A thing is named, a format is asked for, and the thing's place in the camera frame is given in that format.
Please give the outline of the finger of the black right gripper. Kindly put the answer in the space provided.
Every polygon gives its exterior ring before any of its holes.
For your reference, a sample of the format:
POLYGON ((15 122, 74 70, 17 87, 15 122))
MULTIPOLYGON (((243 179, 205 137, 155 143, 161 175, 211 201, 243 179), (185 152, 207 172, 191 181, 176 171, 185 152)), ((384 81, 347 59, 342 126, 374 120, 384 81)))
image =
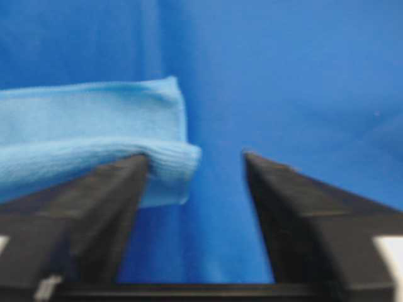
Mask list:
POLYGON ((1 300, 48 301, 63 282, 112 284, 145 190, 144 155, 1 205, 1 300))
POLYGON ((275 279, 303 284, 321 301, 402 300, 402 212, 244 155, 275 279))

